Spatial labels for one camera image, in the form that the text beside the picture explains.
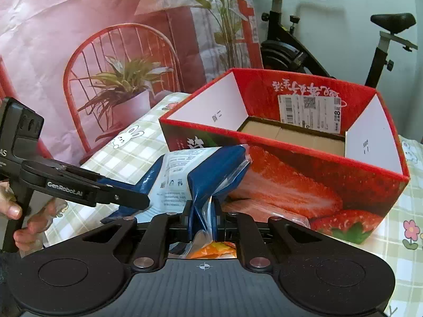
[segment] barcode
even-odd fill
[[[304,108],[305,109],[316,109],[316,98],[304,96]]]
[[[292,100],[290,97],[285,98],[286,122],[293,124]]]

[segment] plaid tablecloth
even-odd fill
[[[156,159],[168,151],[158,118],[170,108],[169,104],[185,97],[187,94],[183,93],[167,96],[126,129],[129,131],[136,125],[136,130],[131,130],[131,133],[140,135],[118,148],[115,148],[115,143],[110,142],[84,164],[83,168],[135,184]],[[423,232],[423,146],[416,141],[405,138],[401,140],[411,181],[371,236],[361,245],[352,245],[383,258],[395,273],[396,287],[386,314],[393,317],[422,317],[423,234],[420,230]],[[100,226],[100,220],[116,208],[115,204],[98,204],[93,208],[70,202],[63,217],[55,218],[46,231],[48,245]]]

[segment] white box flap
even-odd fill
[[[395,140],[376,94],[346,132],[345,157],[402,174]]]
[[[232,131],[238,130],[247,118],[248,113],[233,73],[212,84],[169,117]]]

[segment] finger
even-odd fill
[[[44,213],[36,214],[28,220],[28,231],[33,235],[43,232],[47,226],[47,223],[48,219],[46,216],[44,216]]]
[[[30,251],[35,246],[35,242],[33,243],[16,242],[16,246],[22,251]]]
[[[2,196],[0,196],[0,213],[10,219],[18,220],[21,218],[22,209],[18,204],[10,200],[5,200]]]
[[[19,243],[33,243],[37,240],[37,235],[31,234],[27,228],[16,230],[13,239]]]
[[[45,207],[45,211],[50,217],[56,217],[56,199],[52,199],[49,201],[49,203]]]

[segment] bike seat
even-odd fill
[[[393,35],[416,24],[416,19],[411,13],[375,14],[370,17],[370,21]]]

